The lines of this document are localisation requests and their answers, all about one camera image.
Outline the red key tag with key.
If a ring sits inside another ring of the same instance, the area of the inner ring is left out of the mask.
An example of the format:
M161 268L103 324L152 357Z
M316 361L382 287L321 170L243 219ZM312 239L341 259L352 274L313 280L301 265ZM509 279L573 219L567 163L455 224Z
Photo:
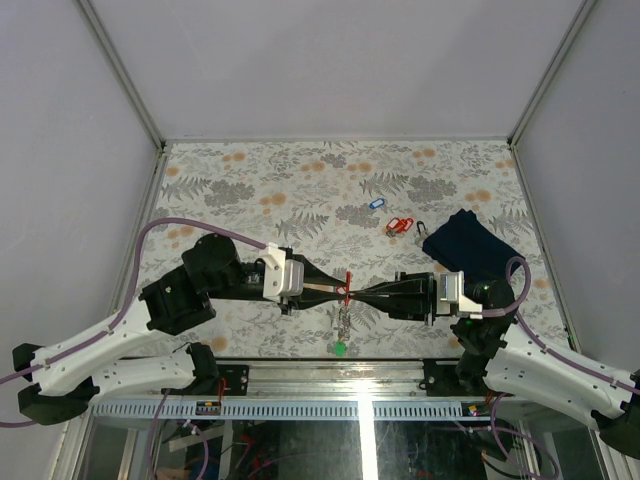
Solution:
M350 303L350 288L352 283L352 272L347 271L345 275L345 281L343 286L338 286L335 288L335 292L339 293L343 296L342 302L345 307L349 306Z

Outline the green key tag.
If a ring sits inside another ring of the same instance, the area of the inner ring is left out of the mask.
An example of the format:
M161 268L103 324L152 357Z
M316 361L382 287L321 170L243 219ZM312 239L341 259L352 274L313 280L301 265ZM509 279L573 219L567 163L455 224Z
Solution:
M343 357L346 354L347 346L344 342L337 341L334 346L334 352L337 357Z

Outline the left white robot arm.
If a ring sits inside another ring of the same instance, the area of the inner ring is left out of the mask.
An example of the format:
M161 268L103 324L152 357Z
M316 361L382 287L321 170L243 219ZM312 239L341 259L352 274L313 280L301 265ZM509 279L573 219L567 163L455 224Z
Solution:
M341 300L347 285L275 244L262 249L254 262L243 262L233 240L215 233L197 240L181 259L181 265L144 287L116 314L74 337L48 347L15 347L14 368L29 383L17 394L20 413L49 426L113 396L220 396L224 382L212 349L203 343L189 341L185 350L159 357L131 354L214 319L215 299L272 302L288 314Z

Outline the metal key holder red handle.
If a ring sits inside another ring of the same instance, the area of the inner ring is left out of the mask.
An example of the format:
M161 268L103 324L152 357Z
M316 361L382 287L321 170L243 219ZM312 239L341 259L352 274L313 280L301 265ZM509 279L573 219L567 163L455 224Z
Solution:
M351 315L347 304L342 303L337 314L337 338L339 342L345 343L350 339Z

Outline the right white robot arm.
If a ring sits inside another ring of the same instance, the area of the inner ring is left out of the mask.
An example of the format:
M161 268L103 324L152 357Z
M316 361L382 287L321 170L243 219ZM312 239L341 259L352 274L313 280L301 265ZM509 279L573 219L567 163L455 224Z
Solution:
M555 410L595 430L609 447L639 456L639 376L553 345L517 319L503 279L476 282L461 272L400 273L350 293L390 318L454 319L463 348L454 363L427 360L420 385L430 395L506 393Z

